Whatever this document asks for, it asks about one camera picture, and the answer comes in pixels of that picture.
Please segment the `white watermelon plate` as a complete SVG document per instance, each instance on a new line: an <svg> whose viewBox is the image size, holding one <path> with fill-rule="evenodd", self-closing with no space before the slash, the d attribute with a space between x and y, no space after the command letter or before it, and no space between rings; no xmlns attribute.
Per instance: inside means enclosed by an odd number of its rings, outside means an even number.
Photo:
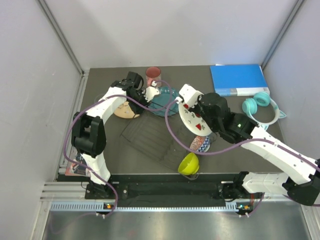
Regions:
<svg viewBox="0 0 320 240"><path fill-rule="evenodd" d="M206 137L213 133L201 117L196 116L194 112L190 112L182 103L178 104L178 112L185 127L193 134Z"/></svg>

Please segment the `red blue patterned bowl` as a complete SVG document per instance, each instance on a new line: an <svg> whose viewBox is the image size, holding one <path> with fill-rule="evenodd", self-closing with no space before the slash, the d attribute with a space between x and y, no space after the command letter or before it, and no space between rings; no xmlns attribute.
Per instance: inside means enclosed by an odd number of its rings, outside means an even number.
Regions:
<svg viewBox="0 0 320 240"><path fill-rule="evenodd" d="M190 144L190 149L196 152L205 153L211 146L211 140L208 136L196 136Z"/></svg>

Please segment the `black wire dish rack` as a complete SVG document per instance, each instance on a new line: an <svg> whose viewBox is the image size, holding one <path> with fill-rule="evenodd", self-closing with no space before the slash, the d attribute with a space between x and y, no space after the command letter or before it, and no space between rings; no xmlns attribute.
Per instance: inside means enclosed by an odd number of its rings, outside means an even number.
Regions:
<svg viewBox="0 0 320 240"><path fill-rule="evenodd" d="M175 136L188 148L195 134L190 132L178 113L170 115L168 122ZM155 161L171 171L178 173L178 167L189 151L181 147L167 129L165 118L145 111L139 117L129 121L120 134L129 146L133 147L149 160ZM210 147L218 135L212 133Z"/></svg>

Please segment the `lime green bowl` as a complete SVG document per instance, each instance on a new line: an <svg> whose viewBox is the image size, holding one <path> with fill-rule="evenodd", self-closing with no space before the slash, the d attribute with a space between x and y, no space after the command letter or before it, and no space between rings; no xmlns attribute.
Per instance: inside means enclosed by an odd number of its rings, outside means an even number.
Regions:
<svg viewBox="0 0 320 240"><path fill-rule="evenodd" d="M178 173L182 175L194 175L198 172L200 168L199 159L197 155L193 152L190 152L185 158L181 161L178 167Z"/></svg>

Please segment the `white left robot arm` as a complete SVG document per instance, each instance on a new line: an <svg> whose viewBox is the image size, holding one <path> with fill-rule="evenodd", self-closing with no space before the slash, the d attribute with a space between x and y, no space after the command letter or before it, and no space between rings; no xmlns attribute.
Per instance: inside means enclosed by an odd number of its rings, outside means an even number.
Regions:
<svg viewBox="0 0 320 240"><path fill-rule="evenodd" d="M127 100L137 113L160 94L155 83L147 88L143 84L143 78L130 71L125 79L114 81L96 105L84 113L77 112L73 117L71 144L85 160L90 172L86 199L107 199L113 194L114 187L108 183L111 173L104 158L107 143L105 123Z"/></svg>

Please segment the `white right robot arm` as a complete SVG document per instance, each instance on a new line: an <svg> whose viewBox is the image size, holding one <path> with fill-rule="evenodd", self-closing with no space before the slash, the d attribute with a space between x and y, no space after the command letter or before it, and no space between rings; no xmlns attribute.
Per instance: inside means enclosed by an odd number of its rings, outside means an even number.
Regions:
<svg viewBox="0 0 320 240"><path fill-rule="evenodd" d="M243 173L240 181L233 185L237 197L245 198L257 192L277 193L301 205L312 206L320 194L320 163L288 147L270 135L265 124L254 119L258 107L268 105L274 110L273 124L282 112L266 92L247 98L242 103L243 113L232 112L227 100L217 93L201 94L197 97L196 113L212 132L234 148L249 150L282 170L279 174Z"/></svg>

